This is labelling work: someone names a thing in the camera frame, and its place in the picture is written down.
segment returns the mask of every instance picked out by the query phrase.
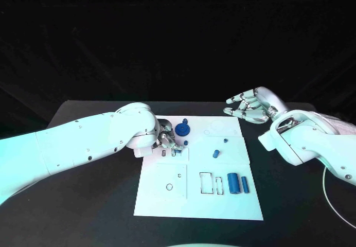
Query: small blue piece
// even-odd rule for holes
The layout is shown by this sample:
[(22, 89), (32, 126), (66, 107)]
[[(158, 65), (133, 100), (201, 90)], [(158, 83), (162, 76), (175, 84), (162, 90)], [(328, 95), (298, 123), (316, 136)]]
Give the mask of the small blue piece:
[(220, 150), (215, 150), (215, 152), (214, 152), (214, 158), (218, 158), (218, 155), (220, 155)]
[(236, 173), (228, 174), (228, 188), (231, 190), (231, 194), (240, 194), (241, 193), (240, 177), (238, 177), (238, 174), (236, 174)]
[(175, 131), (177, 131), (177, 134), (179, 136), (187, 136), (189, 134), (191, 127), (188, 125), (188, 119), (187, 118), (184, 119), (184, 122), (177, 125)]
[(249, 186), (247, 186), (247, 177), (241, 177), (241, 181), (243, 181), (244, 192), (250, 193)]

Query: black table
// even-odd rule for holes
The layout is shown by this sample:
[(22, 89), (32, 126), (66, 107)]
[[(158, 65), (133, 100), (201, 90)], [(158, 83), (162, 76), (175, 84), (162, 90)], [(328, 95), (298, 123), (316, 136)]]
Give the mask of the black table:
[[(116, 111), (130, 102), (68, 101), (50, 128)], [(220, 102), (148, 102), (158, 115), (226, 116)], [(264, 221), (135, 216), (142, 158), (125, 148), (104, 159), (55, 174), (0, 206), (0, 246), (355, 246), (354, 228), (332, 211), (322, 191), (324, 165), (298, 167), (259, 136), (270, 124), (241, 121)], [(356, 187), (328, 172), (335, 207), (356, 223)]]

